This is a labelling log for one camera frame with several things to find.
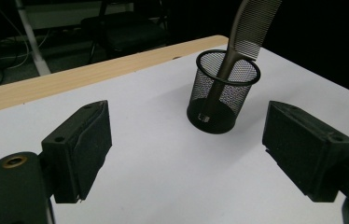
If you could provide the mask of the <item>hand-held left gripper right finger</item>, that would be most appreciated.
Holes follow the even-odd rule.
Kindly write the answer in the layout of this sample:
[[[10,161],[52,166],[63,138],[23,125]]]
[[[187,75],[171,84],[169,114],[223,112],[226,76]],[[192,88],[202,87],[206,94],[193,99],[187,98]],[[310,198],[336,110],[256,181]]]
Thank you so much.
[[[335,200],[336,168],[349,160],[349,136],[294,105],[271,101],[262,144],[304,195],[318,203]]]

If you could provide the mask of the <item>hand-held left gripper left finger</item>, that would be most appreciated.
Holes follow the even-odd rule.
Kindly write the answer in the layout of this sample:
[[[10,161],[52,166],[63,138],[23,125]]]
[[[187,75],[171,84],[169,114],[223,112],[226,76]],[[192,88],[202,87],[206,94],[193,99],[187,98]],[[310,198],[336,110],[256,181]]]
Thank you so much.
[[[112,147],[107,100],[83,105],[41,143],[56,203],[85,200]]]

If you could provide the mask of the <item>black mesh pen holder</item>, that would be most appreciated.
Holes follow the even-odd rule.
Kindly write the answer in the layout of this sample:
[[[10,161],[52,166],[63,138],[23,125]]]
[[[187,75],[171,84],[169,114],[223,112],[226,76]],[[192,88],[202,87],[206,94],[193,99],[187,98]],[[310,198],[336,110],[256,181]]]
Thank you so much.
[[[187,116],[196,128],[206,133],[230,131],[251,87],[260,79],[258,66],[244,59],[234,64],[228,77],[219,77],[225,54],[225,50],[207,50],[196,60],[197,72]]]

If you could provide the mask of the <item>dark brown comb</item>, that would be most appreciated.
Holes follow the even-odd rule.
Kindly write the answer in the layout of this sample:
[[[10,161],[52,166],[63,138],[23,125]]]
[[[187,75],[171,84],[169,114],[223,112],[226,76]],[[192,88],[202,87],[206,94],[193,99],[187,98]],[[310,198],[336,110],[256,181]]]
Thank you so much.
[[[226,55],[216,77],[228,81],[234,65],[255,61],[282,0],[243,0],[230,31]]]

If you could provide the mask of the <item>white table sheet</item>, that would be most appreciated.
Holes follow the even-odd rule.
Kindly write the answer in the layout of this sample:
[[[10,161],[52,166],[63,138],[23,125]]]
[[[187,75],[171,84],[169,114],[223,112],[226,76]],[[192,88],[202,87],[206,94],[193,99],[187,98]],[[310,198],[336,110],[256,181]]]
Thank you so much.
[[[340,203],[313,203],[262,145],[268,103],[295,105],[349,136],[349,90],[272,52],[234,128],[186,115],[193,56],[116,76],[109,63],[0,87],[0,159],[39,152],[81,106],[109,103],[113,145],[88,198],[54,208],[57,224],[342,224]]]

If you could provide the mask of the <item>white metal stand leg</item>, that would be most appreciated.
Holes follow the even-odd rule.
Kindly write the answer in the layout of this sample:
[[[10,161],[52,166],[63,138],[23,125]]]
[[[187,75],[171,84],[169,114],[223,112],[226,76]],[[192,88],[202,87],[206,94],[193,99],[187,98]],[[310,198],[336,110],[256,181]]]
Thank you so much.
[[[49,66],[43,58],[39,46],[37,45],[37,41],[35,38],[35,33],[32,28],[31,23],[28,20],[25,6],[23,5],[21,0],[14,0],[16,4],[16,8],[21,18],[21,23],[26,33],[28,42],[32,49],[32,58],[35,64],[35,68],[40,76],[50,75],[51,72],[49,70]]]

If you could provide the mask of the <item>black chair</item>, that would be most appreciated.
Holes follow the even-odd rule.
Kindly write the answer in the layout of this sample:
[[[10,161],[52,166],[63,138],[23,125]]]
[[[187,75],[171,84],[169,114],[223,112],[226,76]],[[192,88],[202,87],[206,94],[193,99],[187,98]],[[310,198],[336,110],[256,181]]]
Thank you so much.
[[[91,39],[88,63],[97,46],[109,59],[165,46],[165,15],[163,0],[101,0],[98,15],[80,22]]]

